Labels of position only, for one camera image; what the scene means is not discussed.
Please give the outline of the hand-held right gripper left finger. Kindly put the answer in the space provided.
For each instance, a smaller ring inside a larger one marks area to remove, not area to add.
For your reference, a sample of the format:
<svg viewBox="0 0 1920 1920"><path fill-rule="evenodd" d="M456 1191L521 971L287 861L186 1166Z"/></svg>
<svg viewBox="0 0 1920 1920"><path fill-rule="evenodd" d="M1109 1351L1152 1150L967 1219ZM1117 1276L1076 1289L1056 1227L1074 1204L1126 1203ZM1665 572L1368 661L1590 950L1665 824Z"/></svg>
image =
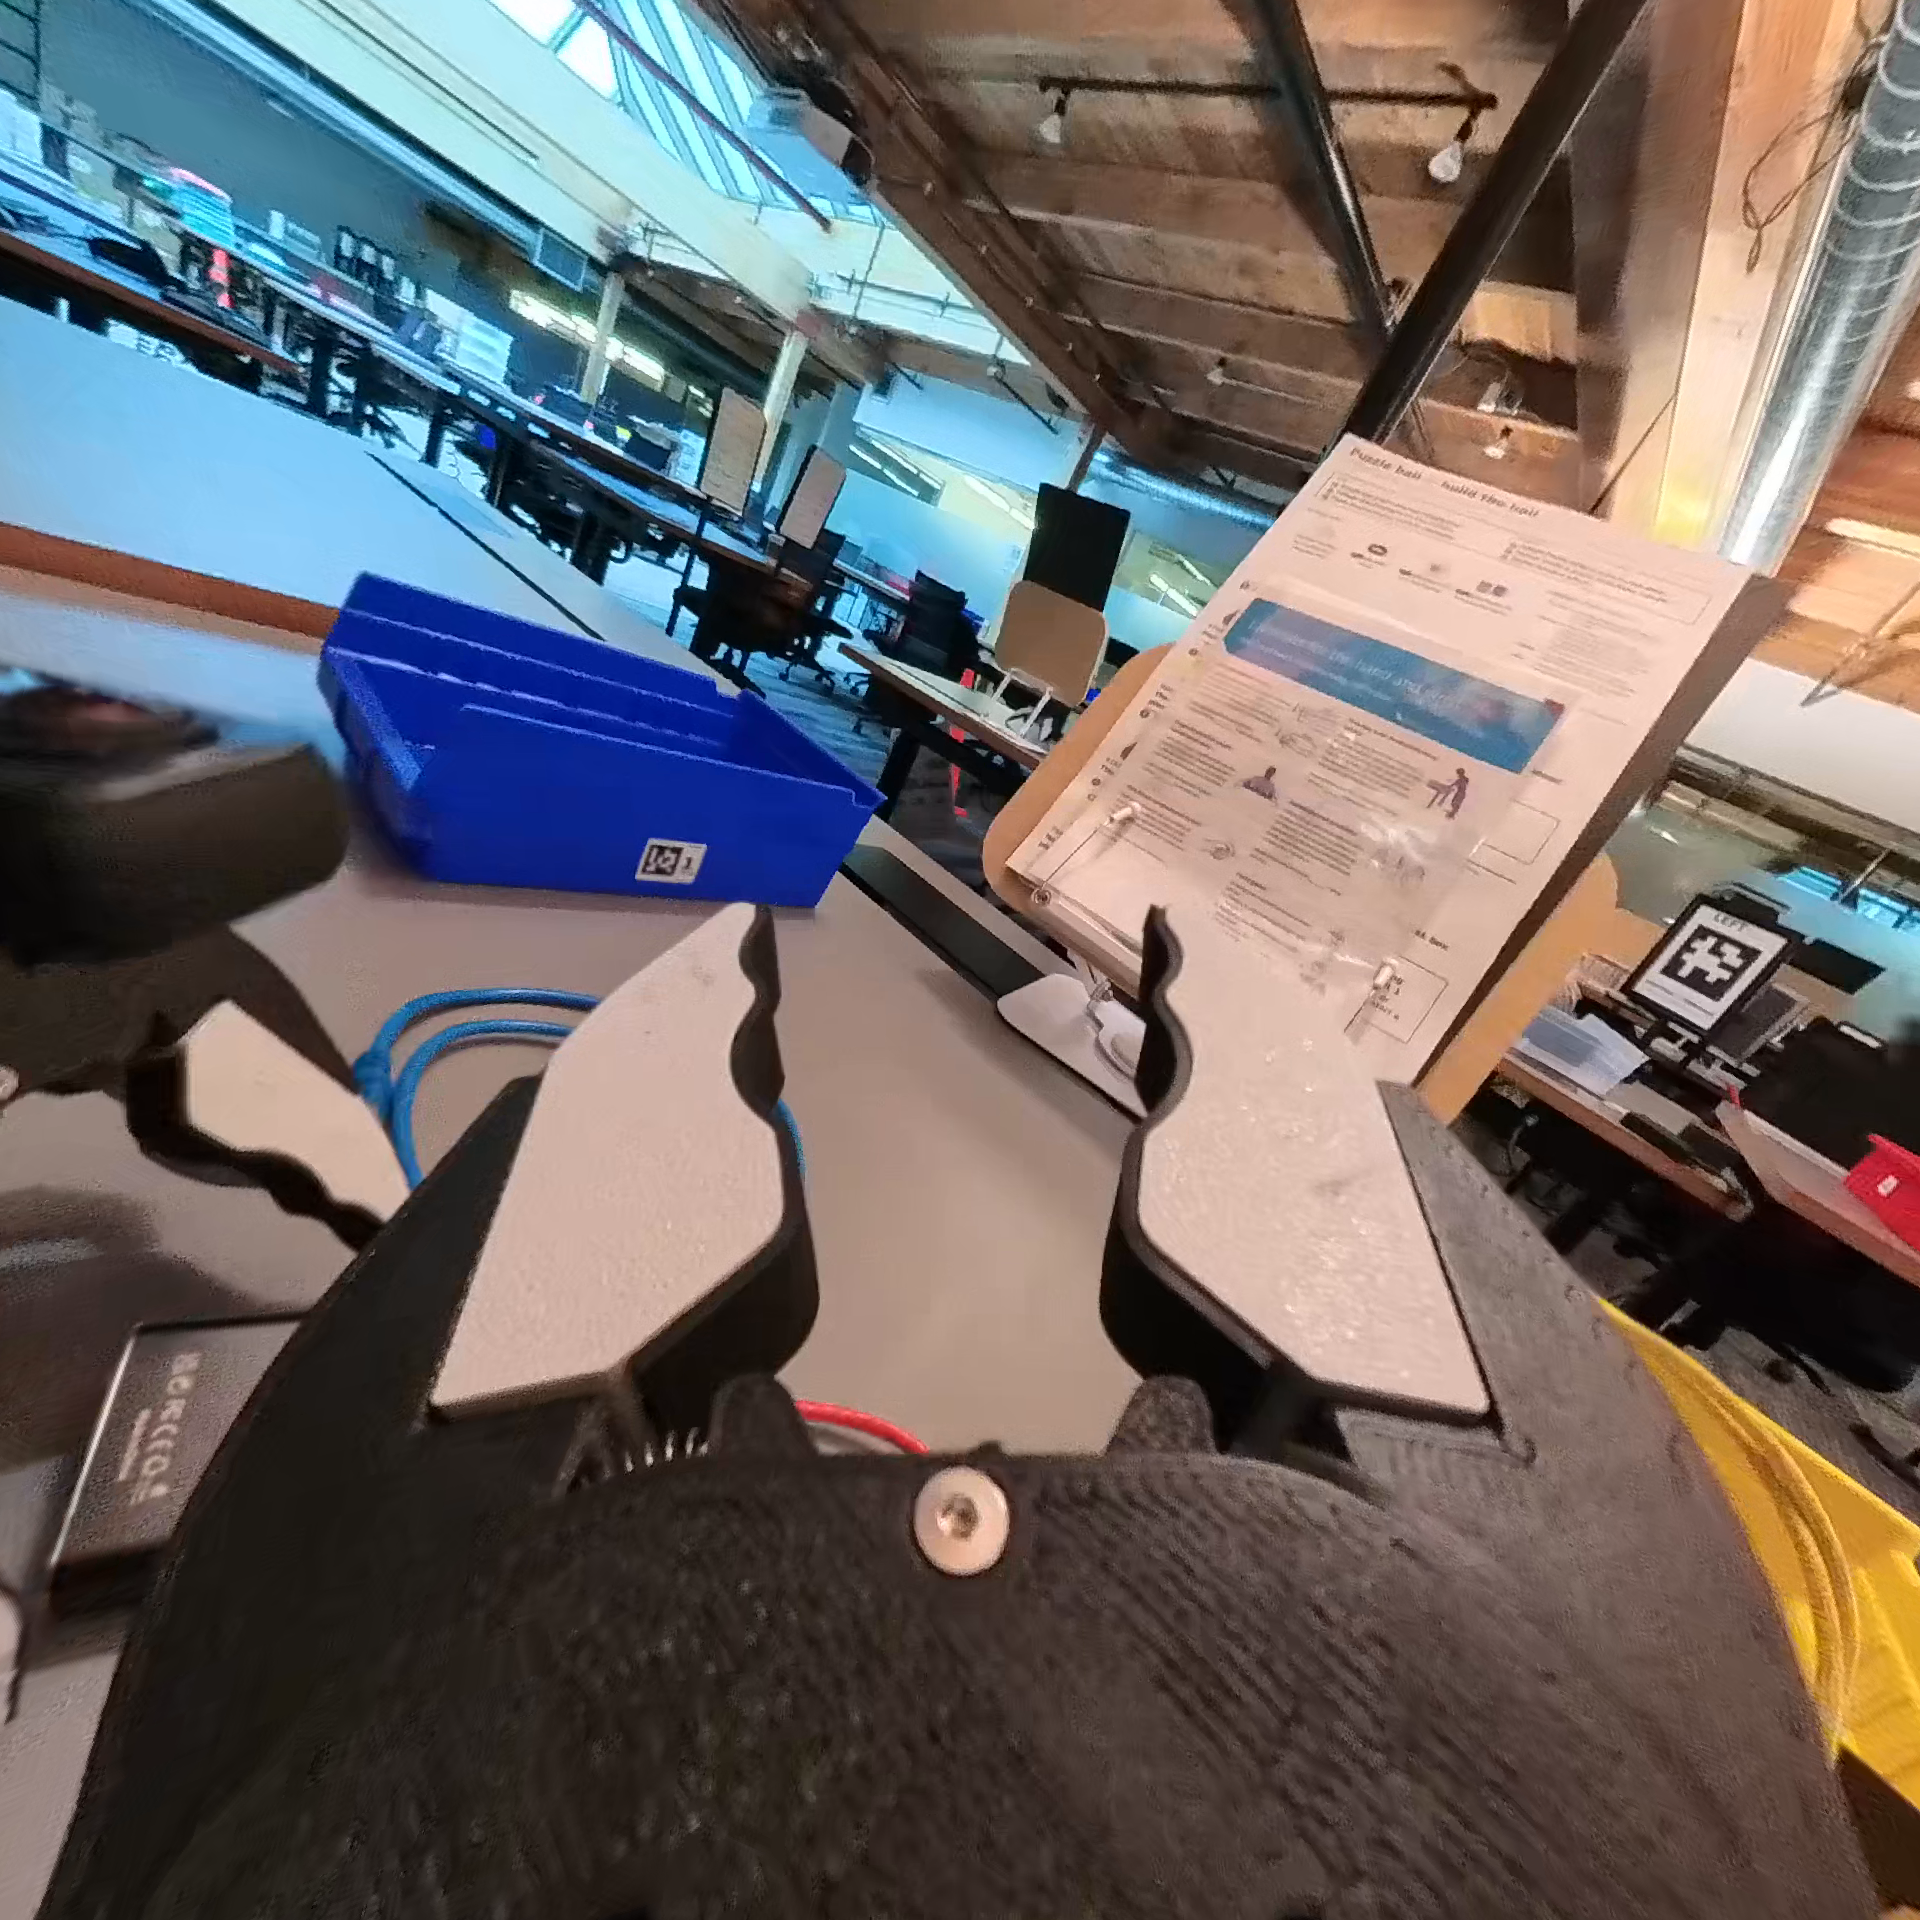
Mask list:
<svg viewBox="0 0 1920 1920"><path fill-rule="evenodd" d="M612 1398L711 1419L817 1311L783 1120L767 908L736 902L605 997L505 1109L505 1142L424 1182L458 1300L426 1391L442 1419Z"/></svg>

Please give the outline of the blue plastic bin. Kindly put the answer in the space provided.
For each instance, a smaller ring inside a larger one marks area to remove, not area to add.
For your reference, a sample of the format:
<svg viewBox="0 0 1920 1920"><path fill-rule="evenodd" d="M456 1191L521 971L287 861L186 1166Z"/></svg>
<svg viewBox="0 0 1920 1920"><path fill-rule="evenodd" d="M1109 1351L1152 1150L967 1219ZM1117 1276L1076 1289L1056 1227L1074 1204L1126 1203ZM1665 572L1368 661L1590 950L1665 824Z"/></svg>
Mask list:
<svg viewBox="0 0 1920 1920"><path fill-rule="evenodd" d="M320 689L430 880L814 908L879 807L751 689L367 572Z"/></svg>

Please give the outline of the black panel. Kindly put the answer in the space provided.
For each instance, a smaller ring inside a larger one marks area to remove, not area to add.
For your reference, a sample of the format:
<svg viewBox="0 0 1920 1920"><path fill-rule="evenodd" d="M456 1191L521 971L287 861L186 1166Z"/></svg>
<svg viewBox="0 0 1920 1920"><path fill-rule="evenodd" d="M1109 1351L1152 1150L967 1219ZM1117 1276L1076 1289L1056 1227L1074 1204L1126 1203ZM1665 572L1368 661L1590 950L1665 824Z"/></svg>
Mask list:
<svg viewBox="0 0 1920 1920"><path fill-rule="evenodd" d="M1124 508L1038 485L1018 580L1102 613L1132 526L1133 517Z"/></svg>

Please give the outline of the wooden post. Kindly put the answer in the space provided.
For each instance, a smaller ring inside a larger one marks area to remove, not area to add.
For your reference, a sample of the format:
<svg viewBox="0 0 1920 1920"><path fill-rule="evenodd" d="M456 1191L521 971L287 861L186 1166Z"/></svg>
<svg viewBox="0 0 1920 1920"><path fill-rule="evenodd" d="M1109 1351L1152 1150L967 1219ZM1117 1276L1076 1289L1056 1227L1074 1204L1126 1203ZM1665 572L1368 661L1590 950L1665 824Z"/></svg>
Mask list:
<svg viewBox="0 0 1920 1920"><path fill-rule="evenodd" d="M1709 544L1884 5L1662 3L1568 144L1580 499Z"/></svg>

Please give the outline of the black network adapter box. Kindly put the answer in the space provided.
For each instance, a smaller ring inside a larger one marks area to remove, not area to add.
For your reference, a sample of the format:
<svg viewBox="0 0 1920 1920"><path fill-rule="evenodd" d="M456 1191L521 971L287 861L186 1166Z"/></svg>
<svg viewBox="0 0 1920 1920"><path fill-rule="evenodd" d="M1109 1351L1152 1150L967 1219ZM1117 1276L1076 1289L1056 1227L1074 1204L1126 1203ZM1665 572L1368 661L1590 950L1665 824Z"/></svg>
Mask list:
<svg viewBox="0 0 1920 1920"><path fill-rule="evenodd" d="M300 1315L262 1315L133 1331L55 1536L55 1609L97 1611L142 1591L208 1462L300 1323Z"/></svg>

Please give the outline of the bare wooden board stand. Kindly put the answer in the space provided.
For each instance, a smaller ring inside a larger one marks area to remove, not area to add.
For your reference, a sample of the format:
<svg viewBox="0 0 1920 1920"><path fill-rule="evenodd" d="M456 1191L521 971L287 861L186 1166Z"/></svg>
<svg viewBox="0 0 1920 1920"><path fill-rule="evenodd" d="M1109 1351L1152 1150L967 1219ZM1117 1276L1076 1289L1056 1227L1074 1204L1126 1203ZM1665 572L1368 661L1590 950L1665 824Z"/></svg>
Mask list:
<svg viewBox="0 0 1920 1920"><path fill-rule="evenodd" d="M993 710L1036 737L1054 708L1078 713L1106 653L1106 617L1039 582L1016 580L991 630Z"/></svg>

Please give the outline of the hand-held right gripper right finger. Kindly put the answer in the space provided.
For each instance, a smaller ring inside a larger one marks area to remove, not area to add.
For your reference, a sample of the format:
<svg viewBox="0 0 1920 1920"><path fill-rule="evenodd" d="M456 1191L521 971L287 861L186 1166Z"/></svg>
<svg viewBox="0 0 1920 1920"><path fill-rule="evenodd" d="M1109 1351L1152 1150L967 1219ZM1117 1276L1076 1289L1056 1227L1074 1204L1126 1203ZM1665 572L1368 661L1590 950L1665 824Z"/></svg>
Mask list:
<svg viewBox="0 0 1920 1920"><path fill-rule="evenodd" d="M1144 915L1137 1126L1102 1326L1215 1425L1272 1391L1472 1425L1495 1409L1382 1087L1327 1001L1201 909Z"/></svg>

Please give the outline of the yellow plastic bin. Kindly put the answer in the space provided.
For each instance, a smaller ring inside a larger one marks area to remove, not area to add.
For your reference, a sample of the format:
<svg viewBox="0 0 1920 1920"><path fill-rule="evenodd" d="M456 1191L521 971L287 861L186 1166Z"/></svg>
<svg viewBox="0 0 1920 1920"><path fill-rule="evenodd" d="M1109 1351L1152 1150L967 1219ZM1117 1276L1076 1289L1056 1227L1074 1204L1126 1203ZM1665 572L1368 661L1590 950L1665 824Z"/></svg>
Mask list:
<svg viewBox="0 0 1920 1920"><path fill-rule="evenodd" d="M1918 1808L1918 1525L1670 1342L1600 1307L1660 1382L1738 1520L1830 1755Z"/></svg>

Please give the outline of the black metal pole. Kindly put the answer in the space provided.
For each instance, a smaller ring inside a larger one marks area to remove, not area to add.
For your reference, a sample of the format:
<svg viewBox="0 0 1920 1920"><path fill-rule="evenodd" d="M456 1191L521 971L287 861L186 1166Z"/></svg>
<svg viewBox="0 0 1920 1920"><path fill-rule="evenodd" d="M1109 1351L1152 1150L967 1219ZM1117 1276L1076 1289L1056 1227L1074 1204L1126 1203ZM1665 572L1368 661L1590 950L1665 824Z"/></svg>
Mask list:
<svg viewBox="0 0 1920 1920"><path fill-rule="evenodd" d="M1565 36L1361 381L1342 436L1385 443L1398 430L1645 9L1645 3L1586 3L1573 12Z"/></svg>

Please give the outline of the instruction sheet on wooden stand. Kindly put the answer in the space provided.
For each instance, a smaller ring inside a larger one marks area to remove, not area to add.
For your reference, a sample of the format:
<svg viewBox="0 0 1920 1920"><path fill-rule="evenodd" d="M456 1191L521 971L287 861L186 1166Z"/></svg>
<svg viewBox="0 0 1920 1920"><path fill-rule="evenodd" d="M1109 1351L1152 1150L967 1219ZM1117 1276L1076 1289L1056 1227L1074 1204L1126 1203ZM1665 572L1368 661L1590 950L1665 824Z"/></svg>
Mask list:
<svg viewBox="0 0 1920 1920"><path fill-rule="evenodd" d="M1133 1105L1142 926L1192 908L1388 1080L1456 1032L1785 614L1764 572L1343 436L1044 757L991 888L1072 956L1022 1038Z"/></svg>

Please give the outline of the black office chair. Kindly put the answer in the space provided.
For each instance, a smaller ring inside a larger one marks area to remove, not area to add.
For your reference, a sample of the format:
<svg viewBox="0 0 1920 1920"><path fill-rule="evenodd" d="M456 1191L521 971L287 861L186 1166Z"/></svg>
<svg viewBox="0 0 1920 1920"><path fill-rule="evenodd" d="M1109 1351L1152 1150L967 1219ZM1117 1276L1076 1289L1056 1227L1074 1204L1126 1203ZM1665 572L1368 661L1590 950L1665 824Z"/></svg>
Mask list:
<svg viewBox="0 0 1920 1920"><path fill-rule="evenodd" d="M753 655L807 664L828 679L820 643L852 636L831 617L830 573L844 544L838 533L823 533L810 545L782 542L769 569L712 552L702 587L673 589L665 629L671 633L681 614L692 614L687 649L736 687L760 689L748 672Z"/></svg>

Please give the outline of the grey desk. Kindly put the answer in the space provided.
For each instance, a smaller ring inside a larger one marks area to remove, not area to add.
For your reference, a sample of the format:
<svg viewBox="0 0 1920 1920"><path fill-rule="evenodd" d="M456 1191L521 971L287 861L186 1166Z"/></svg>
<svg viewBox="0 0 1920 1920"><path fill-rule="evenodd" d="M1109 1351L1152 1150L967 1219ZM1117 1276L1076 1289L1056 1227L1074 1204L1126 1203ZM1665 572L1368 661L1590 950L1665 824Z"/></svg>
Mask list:
<svg viewBox="0 0 1920 1920"><path fill-rule="evenodd" d="M340 1051L442 987L601 995L702 902L442 887L364 831L333 880L247 923ZM937 1449L1098 1443L1126 1395L1097 1331L1122 1118L1072 1087L991 998L849 877L776 928L785 1102L807 1161L823 1300L783 1372L805 1398ZM15 1561L64 1493L117 1355L146 1321L287 1311L344 1263L254 1188L143 1161L103 1095L5 1118L5 1475Z"/></svg>

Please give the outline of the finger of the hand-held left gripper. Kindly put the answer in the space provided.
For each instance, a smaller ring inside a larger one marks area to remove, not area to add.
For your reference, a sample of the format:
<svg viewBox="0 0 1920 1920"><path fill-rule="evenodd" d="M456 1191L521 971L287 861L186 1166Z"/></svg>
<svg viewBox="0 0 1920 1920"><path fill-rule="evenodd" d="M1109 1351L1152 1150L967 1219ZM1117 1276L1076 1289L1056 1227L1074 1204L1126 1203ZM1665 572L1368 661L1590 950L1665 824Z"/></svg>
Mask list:
<svg viewBox="0 0 1920 1920"><path fill-rule="evenodd" d="M230 1001L127 1068L127 1131L148 1161L254 1187L351 1249L408 1193L364 1097Z"/></svg>

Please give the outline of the silver ventilation duct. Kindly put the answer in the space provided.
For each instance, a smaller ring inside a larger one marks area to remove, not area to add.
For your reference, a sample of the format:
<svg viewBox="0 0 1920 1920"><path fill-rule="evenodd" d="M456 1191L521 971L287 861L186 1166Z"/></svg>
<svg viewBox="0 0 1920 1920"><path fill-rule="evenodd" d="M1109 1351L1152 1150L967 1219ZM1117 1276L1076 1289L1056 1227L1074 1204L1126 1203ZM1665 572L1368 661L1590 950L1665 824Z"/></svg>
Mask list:
<svg viewBox="0 0 1920 1920"><path fill-rule="evenodd" d="M1913 318L1916 286L1918 5L1898 3L1719 528L1726 559L1781 565Z"/></svg>

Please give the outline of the printed marker sign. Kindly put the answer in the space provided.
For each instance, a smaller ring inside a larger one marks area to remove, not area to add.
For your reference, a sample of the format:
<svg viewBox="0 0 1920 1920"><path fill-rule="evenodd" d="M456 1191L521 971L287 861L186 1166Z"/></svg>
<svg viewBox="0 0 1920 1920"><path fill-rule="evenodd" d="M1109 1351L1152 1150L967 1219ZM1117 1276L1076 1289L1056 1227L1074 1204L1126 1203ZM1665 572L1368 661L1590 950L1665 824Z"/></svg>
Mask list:
<svg viewBox="0 0 1920 1920"><path fill-rule="evenodd" d="M1689 1040L1719 1032L1800 949L1766 902L1695 896L1630 971L1618 997Z"/></svg>

